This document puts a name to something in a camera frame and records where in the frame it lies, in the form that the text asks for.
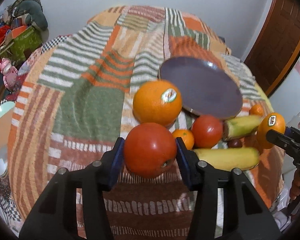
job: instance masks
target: brown wooden door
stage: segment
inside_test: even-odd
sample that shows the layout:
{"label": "brown wooden door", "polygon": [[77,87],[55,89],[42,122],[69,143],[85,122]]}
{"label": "brown wooden door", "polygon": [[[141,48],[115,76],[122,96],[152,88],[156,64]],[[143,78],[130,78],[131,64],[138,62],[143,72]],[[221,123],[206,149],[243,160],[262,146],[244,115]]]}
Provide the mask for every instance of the brown wooden door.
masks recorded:
{"label": "brown wooden door", "polygon": [[273,0],[265,24],[245,64],[270,95],[300,53],[300,10],[293,0]]}

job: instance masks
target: pink pig figurine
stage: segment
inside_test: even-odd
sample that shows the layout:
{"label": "pink pig figurine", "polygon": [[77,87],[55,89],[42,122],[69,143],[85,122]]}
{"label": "pink pig figurine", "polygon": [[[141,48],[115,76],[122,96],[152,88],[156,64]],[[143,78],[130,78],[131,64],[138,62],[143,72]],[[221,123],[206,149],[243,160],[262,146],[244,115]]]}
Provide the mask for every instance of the pink pig figurine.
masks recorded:
{"label": "pink pig figurine", "polygon": [[7,89],[14,87],[18,76],[18,70],[12,66],[8,58],[3,58],[0,63],[0,71],[3,74],[3,83]]}

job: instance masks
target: silver bolt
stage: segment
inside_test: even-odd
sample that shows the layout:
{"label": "silver bolt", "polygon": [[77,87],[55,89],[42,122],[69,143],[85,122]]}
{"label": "silver bolt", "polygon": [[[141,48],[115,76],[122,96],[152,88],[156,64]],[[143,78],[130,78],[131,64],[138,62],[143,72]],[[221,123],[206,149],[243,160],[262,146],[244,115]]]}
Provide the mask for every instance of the silver bolt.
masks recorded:
{"label": "silver bolt", "polygon": [[66,169],[66,168],[60,168],[60,169],[58,170],[58,173],[61,174],[61,175],[65,174],[66,172],[67,172],[67,169]]}
{"label": "silver bolt", "polygon": [[101,161],[94,161],[94,162],[92,163],[92,166],[95,166],[95,167],[101,166]]}
{"label": "silver bolt", "polygon": [[234,174],[240,175],[242,173],[242,170],[240,170],[239,168],[234,168],[233,172]]}
{"label": "silver bolt", "polygon": [[198,161],[198,165],[201,167],[201,168],[204,168],[204,167],[207,167],[208,164],[205,162],[205,161]]}

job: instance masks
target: striped fabric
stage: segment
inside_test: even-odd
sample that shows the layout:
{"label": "striped fabric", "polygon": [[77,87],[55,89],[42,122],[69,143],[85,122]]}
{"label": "striped fabric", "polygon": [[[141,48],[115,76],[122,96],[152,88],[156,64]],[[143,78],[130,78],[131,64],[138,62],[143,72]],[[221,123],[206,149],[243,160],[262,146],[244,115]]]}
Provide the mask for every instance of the striped fabric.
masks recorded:
{"label": "striped fabric", "polygon": [[[239,116],[265,101],[254,90],[245,66],[194,15],[150,6],[113,7],[92,17],[78,33],[42,54],[23,84],[13,113],[8,145],[11,198],[24,220],[56,171],[84,169],[126,138],[138,125],[132,111],[140,86],[156,80],[170,57],[189,56],[215,62],[243,94]],[[195,117],[182,111],[175,129],[191,128]],[[255,136],[244,145],[258,147]],[[226,148],[219,142],[213,148]],[[261,163],[245,172],[270,206],[282,186],[283,154],[260,150]],[[182,183],[178,165],[154,179],[122,169],[104,202],[112,233],[118,240],[186,238],[195,194]],[[77,190],[77,226],[85,237],[82,191]],[[216,236],[223,227],[223,197],[218,191]]]}

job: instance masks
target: white wall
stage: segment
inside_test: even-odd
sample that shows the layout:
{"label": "white wall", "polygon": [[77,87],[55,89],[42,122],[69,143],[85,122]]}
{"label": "white wall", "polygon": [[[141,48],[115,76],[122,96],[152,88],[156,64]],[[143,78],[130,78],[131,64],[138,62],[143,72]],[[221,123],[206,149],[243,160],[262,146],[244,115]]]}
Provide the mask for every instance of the white wall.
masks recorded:
{"label": "white wall", "polygon": [[[9,5],[15,0],[5,0]],[[233,55],[242,57],[267,0],[41,0],[49,38],[75,33],[93,15],[116,5],[153,5],[194,13],[225,37]]]}
{"label": "white wall", "polygon": [[274,110],[282,114],[286,122],[300,112],[300,74],[295,68],[270,97],[270,102]]}
{"label": "white wall", "polygon": [[245,59],[247,58],[247,56],[248,56],[250,50],[252,49],[254,43],[256,42],[256,40],[257,40],[257,38],[259,36],[259,33],[260,33],[260,31],[261,31],[261,29],[262,29],[262,27],[263,27],[263,25],[264,25],[264,23],[266,21],[266,18],[268,16],[268,12],[270,10],[271,4],[272,4],[272,0],[266,0],[266,4],[265,4],[265,7],[263,9],[263,12],[262,12],[262,15],[260,17],[260,20],[258,22],[258,25],[256,27],[256,30],[255,30],[252,38],[250,39],[250,42],[247,45],[247,47],[246,47],[246,49],[245,49],[245,51],[244,51],[244,53],[243,53],[243,55],[241,57],[242,61],[245,61]]}

